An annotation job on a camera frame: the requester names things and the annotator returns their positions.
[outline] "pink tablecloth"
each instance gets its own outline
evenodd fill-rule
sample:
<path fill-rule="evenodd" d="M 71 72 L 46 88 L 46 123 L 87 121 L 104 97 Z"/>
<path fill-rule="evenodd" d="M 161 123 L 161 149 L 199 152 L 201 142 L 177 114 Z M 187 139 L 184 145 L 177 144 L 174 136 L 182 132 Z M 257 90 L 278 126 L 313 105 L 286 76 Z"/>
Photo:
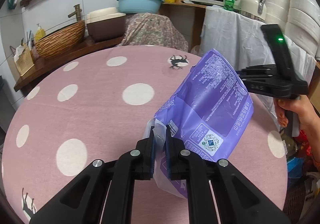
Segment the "pink tablecloth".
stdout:
<path fill-rule="evenodd" d="M 9 127 L 2 165 L 7 199 L 25 223 L 94 159 L 116 160 L 135 148 L 148 120 L 200 59 L 187 53 L 189 64 L 172 69 L 172 55 L 186 53 L 159 46 L 102 50 L 59 68 L 30 92 Z M 284 148 L 263 104 L 252 99 L 253 117 L 229 160 L 282 209 Z M 187 201 L 153 180 L 137 181 L 134 192 L 133 224 L 189 223 Z"/>

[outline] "kettle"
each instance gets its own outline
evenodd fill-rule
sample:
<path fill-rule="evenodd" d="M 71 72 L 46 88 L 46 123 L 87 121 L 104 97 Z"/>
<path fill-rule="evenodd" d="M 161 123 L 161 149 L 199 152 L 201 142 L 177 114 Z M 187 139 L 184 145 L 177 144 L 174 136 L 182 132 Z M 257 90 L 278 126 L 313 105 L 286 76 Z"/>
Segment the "kettle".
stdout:
<path fill-rule="evenodd" d="M 240 14 L 254 20 L 262 21 L 266 19 L 266 0 L 240 0 Z"/>

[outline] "purple tissue package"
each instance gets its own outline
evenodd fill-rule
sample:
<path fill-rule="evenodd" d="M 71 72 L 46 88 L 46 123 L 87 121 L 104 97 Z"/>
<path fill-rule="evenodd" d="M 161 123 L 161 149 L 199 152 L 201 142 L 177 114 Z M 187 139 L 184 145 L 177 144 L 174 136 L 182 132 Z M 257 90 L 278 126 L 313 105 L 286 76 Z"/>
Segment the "purple tissue package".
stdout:
<path fill-rule="evenodd" d="M 207 52 L 154 115 L 155 136 L 162 138 L 156 141 L 161 149 L 154 175 L 159 188 L 187 197 L 185 181 L 165 180 L 165 129 L 159 132 L 157 122 L 163 128 L 169 124 L 171 135 L 183 140 L 186 149 L 216 162 L 229 157 L 252 113 L 251 97 L 231 65 L 215 49 Z"/>

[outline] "metal screw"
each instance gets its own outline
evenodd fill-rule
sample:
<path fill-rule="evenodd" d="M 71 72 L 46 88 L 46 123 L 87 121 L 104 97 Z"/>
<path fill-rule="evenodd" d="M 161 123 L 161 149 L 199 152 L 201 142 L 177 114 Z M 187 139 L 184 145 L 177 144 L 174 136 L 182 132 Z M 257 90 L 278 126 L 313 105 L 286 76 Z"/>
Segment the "metal screw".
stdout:
<path fill-rule="evenodd" d="M 92 163 L 92 165 L 93 165 L 94 167 L 99 167 L 99 166 L 102 165 L 102 161 L 101 161 L 101 160 L 94 160 L 93 163 Z"/>
<path fill-rule="evenodd" d="M 226 159 L 221 159 L 221 160 L 219 160 L 219 164 L 223 167 L 226 167 L 226 166 L 228 166 L 229 163 Z"/>
<path fill-rule="evenodd" d="M 181 150 L 180 154 L 183 155 L 183 156 L 189 156 L 190 155 L 190 151 L 187 150 L 187 149 L 184 149 L 184 150 Z"/>
<path fill-rule="evenodd" d="M 132 151 L 130 152 L 130 155 L 132 155 L 132 156 L 138 156 L 138 155 L 140 155 L 140 151 L 139 151 L 139 150 L 132 150 Z"/>

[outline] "wicker basket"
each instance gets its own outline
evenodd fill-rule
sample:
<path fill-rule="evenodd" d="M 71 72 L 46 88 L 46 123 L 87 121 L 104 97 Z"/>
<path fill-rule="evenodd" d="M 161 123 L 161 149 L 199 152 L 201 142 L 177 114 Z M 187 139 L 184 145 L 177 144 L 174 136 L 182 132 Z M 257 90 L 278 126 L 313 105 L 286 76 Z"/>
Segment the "wicker basket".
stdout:
<path fill-rule="evenodd" d="M 60 55 L 81 42 L 84 38 L 84 20 L 68 25 L 35 43 L 37 52 L 45 59 Z"/>
<path fill-rule="evenodd" d="M 23 76 L 28 70 L 30 70 L 35 64 L 33 63 L 29 47 L 25 47 L 18 60 L 14 62 L 20 76 Z"/>

